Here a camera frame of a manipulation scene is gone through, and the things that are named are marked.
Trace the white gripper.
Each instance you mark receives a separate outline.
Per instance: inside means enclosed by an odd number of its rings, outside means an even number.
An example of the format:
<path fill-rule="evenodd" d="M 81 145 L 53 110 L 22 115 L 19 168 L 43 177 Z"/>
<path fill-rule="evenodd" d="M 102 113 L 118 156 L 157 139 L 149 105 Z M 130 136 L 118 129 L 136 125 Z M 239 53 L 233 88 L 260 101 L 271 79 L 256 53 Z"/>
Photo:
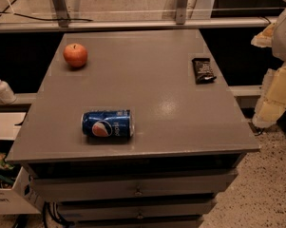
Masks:
<path fill-rule="evenodd" d="M 278 16 L 276 23 L 255 35 L 251 44 L 259 48 L 272 47 L 273 55 L 285 62 L 277 70 L 267 70 L 255 107 L 253 125 L 268 128 L 286 111 L 286 9 Z"/>

